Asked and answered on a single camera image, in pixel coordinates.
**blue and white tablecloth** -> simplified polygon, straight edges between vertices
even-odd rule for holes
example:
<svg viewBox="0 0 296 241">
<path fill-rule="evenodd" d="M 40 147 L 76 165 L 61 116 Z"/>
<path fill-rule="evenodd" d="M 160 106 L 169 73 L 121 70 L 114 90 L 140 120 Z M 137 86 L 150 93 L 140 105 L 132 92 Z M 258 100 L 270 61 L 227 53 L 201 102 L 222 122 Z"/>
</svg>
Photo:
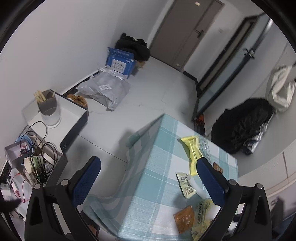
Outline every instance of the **blue and white tablecloth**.
<svg viewBox="0 0 296 241">
<path fill-rule="evenodd" d="M 169 115 L 148 124 L 127 142 L 128 167 L 117 193 L 108 198 L 89 195 L 83 211 L 93 221 L 120 240 L 193 240 L 191 230 L 179 234 L 173 214 L 201 198 L 185 199 L 176 172 L 189 173 L 189 158 L 181 137 L 198 135 Z M 216 162 L 226 179 L 238 179 L 234 157 L 210 141 L 204 141 L 206 156 Z M 198 175 L 196 183 L 205 190 Z"/>
</svg>

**door frame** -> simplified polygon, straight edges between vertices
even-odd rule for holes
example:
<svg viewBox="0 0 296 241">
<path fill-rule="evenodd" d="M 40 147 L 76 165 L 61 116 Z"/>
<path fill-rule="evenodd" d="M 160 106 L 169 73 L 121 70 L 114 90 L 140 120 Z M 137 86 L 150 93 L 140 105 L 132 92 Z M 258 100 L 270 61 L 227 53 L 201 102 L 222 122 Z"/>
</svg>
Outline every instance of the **door frame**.
<svg viewBox="0 0 296 241">
<path fill-rule="evenodd" d="M 261 32 L 260 36 L 256 40 L 255 44 L 250 48 L 250 52 L 255 52 L 257 48 L 259 47 L 260 43 L 266 36 L 266 34 L 269 32 L 271 25 L 273 24 L 273 20 L 269 18 L 269 21 L 265 25 L 265 28 Z M 226 87 L 233 81 L 233 79 L 238 75 L 238 73 L 242 70 L 242 68 L 246 65 L 249 60 L 252 59 L 251 54 L 246 54 L 242 62 L 239 64 L 239 66 L 235 69 L 235 71 L 230 75 L 230 77 L 226 80 L 226 82 L 220 87 L 220 89 L 211 97 L 211 99 L 200 109 L 200 111 L 197 111 L 199 99 L 197 99 L 194 111 L 192 115 L 192 121 L 195 121 L 217 98 L 218 96 L 226 89 Z"/>
<path fill-rule="evenodd" d="M 170 7 L 169 10 L 167 11 L 165 17 L 163 18 L 161 24 L 159 25 L 159 27 L 158 27 L 158 29 L 157 29 L 157 31 L 156 31 L 156 33 L 155 33 L 155 35 L 154 35 L 154 37 L 153 37 L 153 39 L 152 39 L 152 41 L 151 41 L 151 44 L 150 44 L 150 46 L 149 46 L 149 49 L 152 48 L 152 46 L 153 46 L 153 44 L 154 44 L 154 42 L 155 42 L 155 40 L 156 40 L 157 35 L 159 34 L 159 32 L 160 32 L 160 30 L 161 30 L 161 28 L 162 28 L 162 26 L 163 26 L 165 20 L 167 19 L 169 13 L 172 11 L 173 7 L 175 6 L 176 1 L 177 1 L 177 0 L 174 0 L 173 4 L 171 5 L 171 7 Z M 196 50 L 197 46 L 200 44 L 200 42 L 201 42 L 201 40 L 203 39 L 203 37 L 207 34 L 208 29 L 212 26 L 212 24 L 213 24 L 213 22 L 215 21 L 216 17 L 218 16 L 218 14 L 221 12 L 221 10 L 223 9 L 223 7 L 224 7 L 224 5 L 225 5 L 225 4 L 224 4 L 223 2 L 221 2 L 220 0 L 211 0 L 210 5 L 209 5 L 208 8 L 206 9 L 206 11 L 203 13 L 203 15 L 202 15 L 202 17 L 200 18 L 200 20 L 198 21 L 198 23 L 195 25 L 195 28 L 196 28 L 196 27 L 198 26 L 198 24 L 202 21 L 202 19 L 204 18 L 205 14 L 207 13 L 207 11 L 209 10 L 209 8 L 211 7 L 211 5 L 213 4 L 214 1 L 220 3 L 220 4 L 222 5 L 222 7 L 221 7 L 220 10 L 216 13 L 215 17 L 212 19 L 212 21 L 210 22 L 209 26 L 204 30 L 203 34 L 200 36 L 200 41 L 199 41 L 199 42 L 193 47 L 192 51 L 191 51 L 190 54 L 188 55 L 188 58 L 185 60 L 185 62 L 184 62 L 184 64 L 182 65 L 182 67 L 181 67 L 180 70 L 178 70 L 178 69 L 175 68 L 174 66 L 171 66 L 171 65 L 169 65 L 169 64 L 167 64 L 167 63 L 161 61 L 160 59 L 158 59 L 158 58 L 156 58 L 156 57 L 153 57 L 153 56 L 151 56 L 151 57 L 153 57 L 153 58 L 155 58 L 155 59 L 157 59 L 157 60 L 159 60 L 159 61 L 161 61 L 161 62 L 167 64 L 168 66 L 170 66 L 170 67 L 172 67 L 172 68 L 174 68 L 174 69 L 176 69 L 176 70 L 178 70 L 178 71 L 180 71 L 180 72 L 183 73 L 183 71 L 184 71 L 184 66 L 187 64 L 187 62 L 188 62 L 188 60 L 190 59 L 190 57 L 192 56 L 193 52 Z M 186 44 L 186 42 L 187 42 L 187 40 L 188 40 L 189 37 L 190 37 L 190 34 L 187 36 L 186 41 L 185 41 L 185 44 Z"/>
<path fill-rule="evenodd" d="M 227 43 L 226 47 L 222 50 L 222 52 L 219 54 L 219 56 L 217 57 L 217 59 L 214 61 L 214 63 L 211 65 L 211 67 L 204 74 L 204 76 L 202 77 L 202 79 L 197 83 L 196 89 L 198 89 L 198 93 L 200 93 L 198 95 L 198 97 L 200 97 L 209 88 L 209 86 L 215 81 L 215 79 L 217 78 L 217 76 L 219 76 L 219 74 L 225 69 L 225 67 L 227 66 L 227 63 L 229 63 L 229 61 L 233 58 L 235 52 L 238 50 L 238 48 L 241 46 L 241 44 L 247 38 L 247 36 L 249 35 L 249 33 L 253 30 L 253 28 L 254 28 L 254 26 L 255 26 L 255 24 L 258 21 L 258 18 L 260 16 L 261 15 L 250 16 L 250 17 L 246 17 L 246 18 L 243 19 L 243 21 L 241 22 L 241 24 L 239 25 L 239 27 L 235 31 L 234 35 L 231 37 L 231 39 Z M 239 35 L 239 33 L 240 33 L 241 29 L 244 27 L 245 23 L 247 21 L 250 21 L 250 20 L 254 20 L 254 23 L 252 24 L 252 26 L 250 26 L 250 28 L 247 30 L 247 32 L 244 34 L 244 36 L 241 38 L 241 40 L 239 41 L 239 43 L 237 44 L 237 46 L 234 48 L 234 50 L 229 55 L 229 57 L 225 60 L 225 62 L 222 64 L 222 66 L 218 69 L 217 73 L 213 76 L 213 78 L 209 81 L 209 83 L 203 89 L 200 89 L 200 86 L 205 82 L 205 80 L 207 79 L 207 77 L 211 74 L 211 72 L 216 67 L 216 65 L 219 63 L 219 61 L 223 58 L 224 54 L 231 47 L 232 43 L 234 42 L 234 40 L 236 39 L 236 37 Z"/>
</svg>

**glass door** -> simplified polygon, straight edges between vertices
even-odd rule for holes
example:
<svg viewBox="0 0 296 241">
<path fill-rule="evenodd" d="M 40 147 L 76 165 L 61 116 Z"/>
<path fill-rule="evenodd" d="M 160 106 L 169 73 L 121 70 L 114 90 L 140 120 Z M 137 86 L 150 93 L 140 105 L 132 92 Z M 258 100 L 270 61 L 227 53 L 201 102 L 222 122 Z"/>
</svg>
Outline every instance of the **glass door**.
<svg viewBox="0 0 296 241">
<path fill-rule="evenodd" d="M 198 98 L 193 112 L 193 120 L 214 102 L 245 64 L 254 58 L 255 51 L 268 33 L 272 23 L 273 21 L 266 14 L 262 14 L 258 18 L 249 36 L 245 38 L 245 41 L 227 63 L 227 66 L 218 76 L 214 77 L 215 79 L 211 81 L 211 84 L 205 88 L 204 93 Z"/>
</svg>

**blue box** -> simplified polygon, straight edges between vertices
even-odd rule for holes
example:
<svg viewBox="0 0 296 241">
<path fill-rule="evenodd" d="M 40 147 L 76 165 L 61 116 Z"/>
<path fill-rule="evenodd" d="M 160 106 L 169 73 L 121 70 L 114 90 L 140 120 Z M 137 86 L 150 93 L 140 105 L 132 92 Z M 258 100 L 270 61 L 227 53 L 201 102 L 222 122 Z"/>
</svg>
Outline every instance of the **blue box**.
<svg viewBox="0 0 296 241">
<path fill-rule="evenodd" d="M 108 47 L 108 50 L 107 68 L 122 73 L 128 78 L 136 65 L 136 61 L 133 59 L 133 53 L 110 47 Z"/>
</svg>

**white label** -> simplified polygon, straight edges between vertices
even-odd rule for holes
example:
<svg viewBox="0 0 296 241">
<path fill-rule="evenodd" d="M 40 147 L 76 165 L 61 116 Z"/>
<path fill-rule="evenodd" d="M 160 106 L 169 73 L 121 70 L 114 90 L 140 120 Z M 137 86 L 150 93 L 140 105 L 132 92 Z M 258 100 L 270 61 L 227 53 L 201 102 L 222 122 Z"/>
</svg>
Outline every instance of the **white label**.
<svg viewBox="0 0 296 241">
<path fill-rule="evenodd" d="M 125 68 L 126 68 L 126 63 L 118 61 L 116 59 L 112 60 L 112 64 L 111 64 L 112 70 L 115 70 L 115 71 L 123 74 Z"/>
<path fill-rule="evenodd" d="M 110 85 L 99 85 L 100 90 L 111 90 Z"/>
</svg>

